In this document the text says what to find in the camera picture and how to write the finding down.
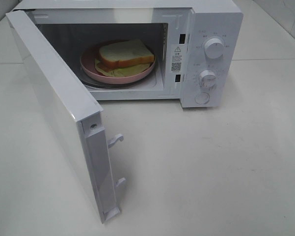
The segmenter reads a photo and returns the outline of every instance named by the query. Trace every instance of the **white countertop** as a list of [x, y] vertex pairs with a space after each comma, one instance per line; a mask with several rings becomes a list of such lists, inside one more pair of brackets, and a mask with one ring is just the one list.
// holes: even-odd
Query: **white countertop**
[[0, 22], [0, 236], [295, 236], [295, 40], [251, 0], [218, 108], [101, 102], [122, 213], [106, 224]]

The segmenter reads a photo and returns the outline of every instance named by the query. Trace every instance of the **power level knob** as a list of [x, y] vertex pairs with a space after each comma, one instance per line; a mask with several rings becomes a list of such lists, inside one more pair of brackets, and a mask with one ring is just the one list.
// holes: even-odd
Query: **power level knob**
[[204, 70], [199, 74], [199, 83], [201, 87], [210, 88], [216, 84], [216, 75], [211, 70]]
[[205, 54], [210, 59], [216, 59], [222, 55], [224, 46], [221, 39], [211, 38], [204, 45]]

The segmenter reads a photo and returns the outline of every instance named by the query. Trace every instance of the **microwave door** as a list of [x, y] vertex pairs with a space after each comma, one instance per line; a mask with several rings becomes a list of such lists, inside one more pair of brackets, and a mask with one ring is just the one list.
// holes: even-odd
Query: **microwave door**
[[43, 113], [63, 147], [101, 222], [120, 212], [106, 140], [102, 107], [23, 11], [7, 13], [10, 27]]

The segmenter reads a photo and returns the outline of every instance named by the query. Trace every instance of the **sticker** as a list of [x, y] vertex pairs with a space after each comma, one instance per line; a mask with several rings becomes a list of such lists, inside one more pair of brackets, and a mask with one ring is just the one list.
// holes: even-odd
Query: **sticker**
[[183, 58], [185, 56], [185, 44], [173, 44], [171, 45], [171, 72], [182, 73], [183, 72]]

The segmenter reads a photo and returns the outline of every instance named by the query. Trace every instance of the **bread slice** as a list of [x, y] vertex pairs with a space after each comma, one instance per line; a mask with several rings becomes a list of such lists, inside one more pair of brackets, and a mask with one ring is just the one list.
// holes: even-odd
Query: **bread slice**
[[95, 59], [95, 68], [98, 72], [109, 77], [127, 77], [137, 75], [150, 67], [150, 63], [138, 64], [126, 68], [111, 69]]
[[99, 49], [100, 61], [111, 69], [152, 63], [154, 54], [139, 39], [112, 43]]

